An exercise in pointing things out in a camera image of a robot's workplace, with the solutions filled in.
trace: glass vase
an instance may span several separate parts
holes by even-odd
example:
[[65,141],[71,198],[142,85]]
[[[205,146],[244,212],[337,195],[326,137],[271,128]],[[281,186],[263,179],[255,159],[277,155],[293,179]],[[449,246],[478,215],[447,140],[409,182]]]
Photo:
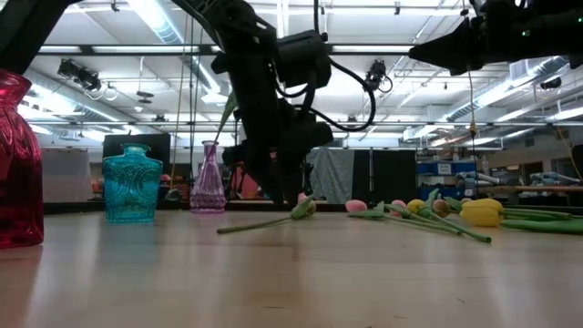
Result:
[[124,154],[103,159],[106,218],[112,223],[154,221],[162,162],[146,157],[150,147],[122,144]]
[[16,112],[30,81],[0,69],[0,249],[43,242],[43,172],[35,133]]
[[190,211],[222,213],[225,211],[225,190],[217,163],[218,142],[202,141],[204,160],[190,195]]

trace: gray curtain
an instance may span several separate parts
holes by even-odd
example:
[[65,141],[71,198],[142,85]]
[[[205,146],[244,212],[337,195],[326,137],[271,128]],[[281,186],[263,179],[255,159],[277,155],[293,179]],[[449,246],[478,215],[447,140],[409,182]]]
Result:
[[344,204],[353,195],[354,150],[315,149],[307,157],[314,169],[310,180],[315,198]]
[[93,197],[89,155],[80,149],[41,149],[43,202],[83,202]]

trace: yellow tulip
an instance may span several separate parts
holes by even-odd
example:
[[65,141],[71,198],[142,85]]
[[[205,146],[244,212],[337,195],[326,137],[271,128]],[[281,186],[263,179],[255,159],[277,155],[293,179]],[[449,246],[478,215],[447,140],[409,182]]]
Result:
[[407,209],[413,214],[417,214],[419,210],[425,206],[425,202],[422,200],[411,200],[407,204]]
[[471,200],[462,205],[460,217],[474,226],[497,227],[502,221],[502,204],[496,200]]

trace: red glass vase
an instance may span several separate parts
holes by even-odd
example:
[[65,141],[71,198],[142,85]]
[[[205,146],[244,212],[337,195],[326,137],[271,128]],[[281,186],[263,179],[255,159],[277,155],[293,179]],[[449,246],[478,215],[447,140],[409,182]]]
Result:
[[222,187],[217,145],[214,141],[202,141],[204,160],[190,195],[190,211],[194,213],[222,213],[225,211],[225,190]]
[[41,154],[16,109],[30,81],[0,69],[0,249],[43,242]]

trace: wooden table surface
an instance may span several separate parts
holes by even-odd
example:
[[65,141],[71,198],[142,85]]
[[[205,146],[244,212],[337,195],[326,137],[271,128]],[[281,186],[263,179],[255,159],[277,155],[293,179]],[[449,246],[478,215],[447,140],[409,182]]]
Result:
[[492,245],[322,213],[107,225],[46,217],[42,246],[0,251],[0,327],[581,327],[583,238],[484,231]]

